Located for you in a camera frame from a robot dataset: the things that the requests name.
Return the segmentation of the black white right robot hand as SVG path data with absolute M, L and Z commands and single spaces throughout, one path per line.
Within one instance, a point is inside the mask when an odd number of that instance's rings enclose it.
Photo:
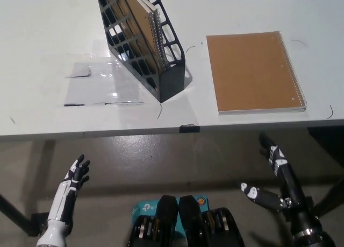
M 311 213 L 306 196 L 300 183 L 283 154 L 281 148 L 265 133 L 259 135 L 262 154 L 268 160 L 269 166 L 279 182 L 281 194 L 240 183 L 241 191 L 255 204 L 275 212 L 282 212 L 290 222 L 291 234 L 294 238 L 320 233 L 322 226 Z

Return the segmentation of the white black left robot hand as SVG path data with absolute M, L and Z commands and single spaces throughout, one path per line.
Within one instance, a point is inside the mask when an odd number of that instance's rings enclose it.
M 66 246 L 66 238 L 73 229 L 73 214 L 77 195 L 89 180 L 90 161 L 80 155 L 59 184 L 47 218 L 47 229 L 36 246 Z

